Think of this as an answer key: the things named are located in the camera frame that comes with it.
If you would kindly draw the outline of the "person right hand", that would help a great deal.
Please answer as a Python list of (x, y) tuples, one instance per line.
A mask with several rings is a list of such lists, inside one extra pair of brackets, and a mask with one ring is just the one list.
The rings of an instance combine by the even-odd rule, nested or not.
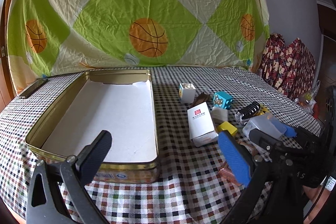
[[(309, 188), (307, 186), (303, 186), (304, 192), (306, 193), (307, 197), (311, 200), (312, 203), (315, 203), (317, 200), (317, 197), (322, 189), (322, 186), (319, 186), (318, 188)], [(319, 211), (322, 209), (323, 205), (325, 204), (327, 198), (329, 197), (330, 192), (326, 189), (323, 190), (323, 193), (321, 194), (318, 202), (315, 204), (315, 207), (313, 207), (310, 214), (307, 216), (307, 218), (303, 221), (304, 224), (309, 224), (311, 221), (316, 217), (316, 215), (319, 213)]]

